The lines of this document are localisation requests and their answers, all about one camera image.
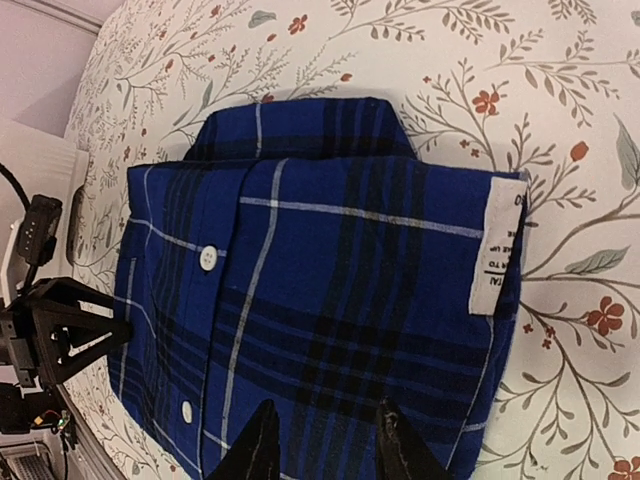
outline cable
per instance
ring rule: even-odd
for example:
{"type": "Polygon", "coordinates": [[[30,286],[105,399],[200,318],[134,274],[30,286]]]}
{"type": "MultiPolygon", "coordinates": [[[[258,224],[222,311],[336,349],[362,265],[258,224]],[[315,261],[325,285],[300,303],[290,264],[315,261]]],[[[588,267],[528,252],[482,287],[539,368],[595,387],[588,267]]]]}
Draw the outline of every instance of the cable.
{"type": "Polygon", "coordinates": [[[5,167],[1,163],[0,163],[0,173],[9,181],[13,189],[18,194],[18,197],[20,197],[20,201],[24,206],[25,212],[29,210],[29,207],[31,206],[31,202],[29,202],[29,197],[27,197],[27,193],[24,191],[24,188],[22,188],[22,185],[20,184],[18,179],[13,175],[13,173],[9,171],[7,167],[5,167]]]}
{"type": "Polygon", "coordinates": [[[49,415],[50,413],[51,413],[51,414],[53,414],[53,415],[55,415],[55,416],[56,416],[56,417],[58,417],[58,418],[62,418],[62,417],[60,416],[60,414],[59,414],[58,412],[56,412],[55,410],[47,410],[46,412],[44,412],[44,413],[43,413],[42,415],[40,415],[40,416],[41,416],[41,417],[44,417],[45,415],[49,415]]]}
{"type": "Polygon", "coordinates": [[[64,432],[60,432],[60,441],[62,442],[62,454],[64,455],[64,480],[69,480],[69,459],[67,458],[67,441],[64,438],[64,432]]]}
{"type": "Polygon", "coordinates": [[[9,475],[11,476],[11,478],[13,478],[14,480],[20,480],[20,478],[18,477],[18,475],[16,475],[16,472],[14,472],[11,469],[11,466],[9,465],[9,462],[7,461],[6,458],[4,458],[4,455],[2,455],[2,452],[0,452],[0,467],[2,467],[1,464],[4,464],[5,467],[7,468],[7,471],[9,472],[9,475]]]}

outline fabric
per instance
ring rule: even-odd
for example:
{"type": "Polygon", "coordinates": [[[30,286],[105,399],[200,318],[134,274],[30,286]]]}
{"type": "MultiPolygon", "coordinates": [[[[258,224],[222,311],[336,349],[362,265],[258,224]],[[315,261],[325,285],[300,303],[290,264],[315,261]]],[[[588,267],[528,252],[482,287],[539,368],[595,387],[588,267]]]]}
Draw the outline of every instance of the fabric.
{"type": "MultiPolygon", "coordinates": [[[[272,400],[260,404],[207,480],[278,480],[280,418],[272,400]]],[[[376,410],[376,480],[448,480],[398,406],[383,398],[376,410]]]]}
{"type": "MultiPolygon", "coordinates": [[[[212,112],[383,97],[422,161],[530,173],[522,307],[474,480],[637,475],[638,2],[388,4],[125,0],[65,134],[91,158],[74,278],[113,293],[127,169],[183,159],[212,112]]],[[[106,359],[65,386],[127,479],[187,478],[116,398],[106,359]]]]}
{"type": "Polygon", "coordinates": [[[495,175],[419,162],[386,101],[213,114],[185,161],[129,170],[116,396],[193,478],[271,398],[286,478],[370,479],[389,395],[467,478],[520,292],[521,229],[494,316],[468,313],[495,175]]]}

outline white stripe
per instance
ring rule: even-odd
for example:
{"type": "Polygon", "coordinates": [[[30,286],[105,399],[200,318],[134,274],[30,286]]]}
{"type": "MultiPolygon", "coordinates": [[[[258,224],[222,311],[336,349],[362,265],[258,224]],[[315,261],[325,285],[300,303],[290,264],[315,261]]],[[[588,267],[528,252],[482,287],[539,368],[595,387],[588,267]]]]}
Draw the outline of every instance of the white stripe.
{"type": "MultiPolygon", "coordinates": [[[[137,258],[131,259],[131,264],[129,265],[129,278],[127,280],[127,298],[131,298],[131,292],[133,290],[133,274],[136,271],[136,262],[137,258]]],[[[131,305],[127,303],[127,306],[124,308],[124,320],[128,323],[131,321],[131,305]]],[[[122,348],[122,358],[120,359],[120,386],[118,388],[118,396],[120,397],[120,401],[122,401],[122,392],[124,390],[124,371],[126,367],[127,361],[127,353],[129,352],[129,342],[124,344],[122,348]]]]}
{"type": "Polygon", "coordinates": [[[447,461],[447,469],[449,465],[451,465],[451,460],[453,460],[453,455],[456,453],[456,448],[458,448],[458,443],[460,443],[460,439],[462,438],[462,434],[465,431],[467,420],[469,419],[469,415],[471,415],[471,410],[473,409],[474,403],[476,403],[476,398],[478,398],[478,393],[480,392],[480,387],[482,386],[482,382],[484,381],[484,376],[487,373],[487,367],[489,366],[489,357],[491,356],[491,349],[493,348],[493,317],[486,316],[484,317],[487,325],[489,325],[489,348],[487,349],[487,354],[484,357],[484,365],[482,366],[482,373],[480,374],[480,379],[478,380],[478,386],[476,387],[476,393],[473,394],[473,399],[471,400],[471,404],[469,405],[469,410],[467,411],[467,417],[462,424],[462,428],[460,429],[460,433],[458,433],[458,438],[456,439],[456,443],[453,444],[453,448],[451,449],[451,455],[449,455],[449,460],[447,461]]]}
{"type": "Polygon", "coordinates": [[[477,432],[478,430],[482,430],[483,428],[485,428],[487,426],[487,422],[482,422],[482,423],[474,423],[473,425],[465,425],[465,427],[462,429],[462,431],[464,433],[467,432],[477,432]]]}
{"type": "Polygon", "coordinates": [[[210,440],[213,440],[216,444],[220,445],[222,448],[229,450],[231,447],[229,445],[227,445],[225,442],[223,442],[221,439],[219,439],[218,437],[216,437],[213,433],[211,432],[207,432],[206,430],[203,430],[204,432],[204,436],[207,437],[210,440]]]}
{"type": "MultiPolygon", "coordinates": [[[[287,159],[281,160],[276,167],[276,171],[273,174],[273,184],[271,185],[271,200],[276,201],[278,199],[278,193],[280,190],[280,179],[282,177],[282,170],[284,169],[285,164],[287,163],[287,159]]],[[[238,353],[240,351],[240,344],[242,343],[242,334],[244,333],[244,327],[247,324],[247,318],[249,316],[249,310],[251,309],[251,304],[253,302],[253,295],[256,292],[256,288],[258,286],[258,280],[260,279],[260,273],[262,272],[262,267],[264,267],[264,262],[267,258],[267,253],[269,253],[269,249],[271,248],[271,242],[273,241],[273,236],[276,230],[276,223],[278,221],[278,209],[272,208],[269,214],[269,228],[267,230],[267,235],[264,239],[264,244],[262,245],[262,250],[260,251],[260,255],[258,256],[258,261],[253,269],[253,275],[251,277],[251,283],[249,284],[249,288],[247,290],[247,296],[244,301],[244,305],[242,306],[242,312],[240,313],[240,320],[238,322],[238,328],[236,330],[236,336],[233,340],[233,348],[231,349],[231,357],[229,358],[229,367],[227,373],[227,386],[225,389],[224,396],[224,407],[222,409],[222,428],[220,429],[220,436],[222,437],[222,441],[224,443],[228,443],[227,441],[227,433],[229,430],[229,411],[231,410],[231,397],[233,395],[233,381],[235,378],[235,370],[236,364],[238,363],[238,353]]],[[[227,453],[227,448],[222,446],[222,455],[224,458],[227,453]]]]}
{"type": "MultiPolygon", "coordinates": [[[[179,247],[183,247],[186,248],[188,250],[192,250],[194,252],[201,252],[204,247],[201,247],[199,245],[195,245],[193,243],[190,242],[185,242],[184,240],[181,240],[179,238],[176,237],[172,237],[171,235],[168,235],[166,233],[164,233],[161,230],[158,230],[154,225],[152,225],[151,223],[147,222],[146,220],[140,220],[138,218],[129,218],[129,221],[131,223],[135,223],[138,225],[144,225],[145,227],[147,227],[149,229],[149,234],[151,234],[151,232],[155,233],[156,235],[158,235],[160,238],[162,238],[163,240],[166,240],[167,242],[171,242],[175,245],[178,245],[179,247]]],[[[217,250],[218,252],[218,257],[226,257],[227,256],[227,251],[226,250],[217,250]]]]}
{"type": "Polygon", "coordinates": [[[114,295],[113,299],[117,300],[118,302],[122,302],[122,303],[124,303],[126,305],[131,305],[133,307],[139,308],[142,311],[142,313],[144,314],[144,318],[147,320],[147,324],[149,325],[149,329],[151,330],[151,335],[153,335],[153,338],[156,338],[156,332],[153,330],[153,326],[151,325],[151,319],[147,315],[147,312],[142,307],[142,305],[140,305],[139,303],[134,302],[133,300],[129,300],[128,298],[116,297],[115,295],[114,295]]]}
{"type": "MultiPolygon", "coordinates": [[[[258,205],[263,207],[274,207],[273,200],[265,198],[240,197],[240,203],[246,205],[258,205]]],[[[391,223],[405,227],[421,228],[423,230],[434,230],[437,232],[451,233],[469,238],[482,238],[482,230],[474,228],[458,227],[456,225],[447,225],[444,223],[430,222],[419,218],[399,217],[396,215],[385,215],[383,213],[361,210],[359,208],[341,207],[339,205],[325,205],[302,202],[277,202],[278,208],[287,210],[302,210],[305,212],[331,213],[334,215],[350,215],[353,217],[364,218],[366,220],[374,220],[377,222],[391,223]]]]}
{"type": "Polygon", "coordinates": [[[149,245],[149,239],[151,238],[151,231],[153,230],[153,216],[151,215],[151,202],[149,201],[149,190],[147,189],[147,177],[149,176],[149,172],[151,171],[152,168],[153,168],[153,165],[151,165],[144,172],[144,198],[147,200],[147,211],[149,212],[149,220],[151,220],[151,223],[149,223],[151,228],[147,233],[147,241],[144,242],[144,248],[147,248],[147,246],[149,245]]]}
{"type": "Polygon", "coordinates": [[[176,449],[176,452],[178,452],[178,453],[182,456],[182,458],[184,458],[184,459],[187,461],[187,463],[188,463],[189,465],[191,465],[193,468],[195,468],[196,470],[198,470],[198,472],[200,472],[200,475],[202,475],[202,472],[201,472],[201,471],[200,471],[200,469],[196,466],[196,464],[195,464],[195,463],[193,463],[193,462],[189,459],[189,457],[187,457],[187,456],[182,452],[182,450],[180,450],[180,449],[176,446],[175,442],[171,439],[171,437],[169,437],[169,435],[167,435],[167,433],[166,433],[164,430],[162,430],[162,429],[160,428],[160,425],[158,425],[158,423],[157,423],[155,420],[153,421],[153,426],[154,426],[154,427],[156,427],[156,431],[160,432],[160,434],[162,434],[162,436],[167,440],[167,442],[169,442],[169,443],[173,446],[173,448],[175,448],[175,449],[176,449]]]}
{"type": "Polygon", "coordinates": [[[256,158],[260,158],[262,153],[262,118],[260,115],[260,107],[262,104],[256,104],[256,158]]]}
{"type": "MultiPolygon", "coordinates": [[[[226,448],[227,450],[229,450],[231,448],[229,445],[227,445],[225,442],[220,440],[218,437],[216,437],[211,432],[207,432],[206,430],[204,430],[204,436],[207,437],[210,440],[213,440],[217,445],[220,445],[221,447],[226,448]]],[[[290,477],[289,475],[287,475],[285,473],[281,473],[280,474],[280,478],[282,480],[298,480],[297,478],[290,477]]]]}

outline white bedsheet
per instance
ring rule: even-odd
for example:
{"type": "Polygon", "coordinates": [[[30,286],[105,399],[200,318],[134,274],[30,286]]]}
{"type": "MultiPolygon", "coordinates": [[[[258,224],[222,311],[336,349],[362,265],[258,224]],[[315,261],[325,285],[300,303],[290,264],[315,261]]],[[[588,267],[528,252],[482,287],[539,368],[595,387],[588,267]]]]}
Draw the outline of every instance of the white bedsheet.
{"type": "MultiPolygon", "coordinates": [[[[129,214],[126,169],[181,158],[209,113],[309,96],[387,98],[424,161],[530,172],[522,308],[475,477],[632,478],[640,471],[634,8],[129,0],[98,38],[67,129],[91,155],[75,275],[112,291],[129,214]]],[[[116,400],[104,359],[67,387],[126,476],[184,475],[116,400]]]]}

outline blue plaid shirt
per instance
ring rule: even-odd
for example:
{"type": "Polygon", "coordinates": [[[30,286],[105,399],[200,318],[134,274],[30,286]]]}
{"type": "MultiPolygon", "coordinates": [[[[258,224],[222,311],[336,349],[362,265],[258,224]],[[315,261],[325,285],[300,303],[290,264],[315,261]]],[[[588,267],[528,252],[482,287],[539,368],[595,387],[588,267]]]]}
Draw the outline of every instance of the blue plaid shirt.
{"type": "Polygon", "coordinates": [[[193,478],[267,398],[281,478],[375,478],[384,395],[468,477],[520,293],[519,232],[495,314],[469,314],[495,175],[421,163],[382,100],[214,113],[183,162],[128,172],[116,396],[193,478]]]}

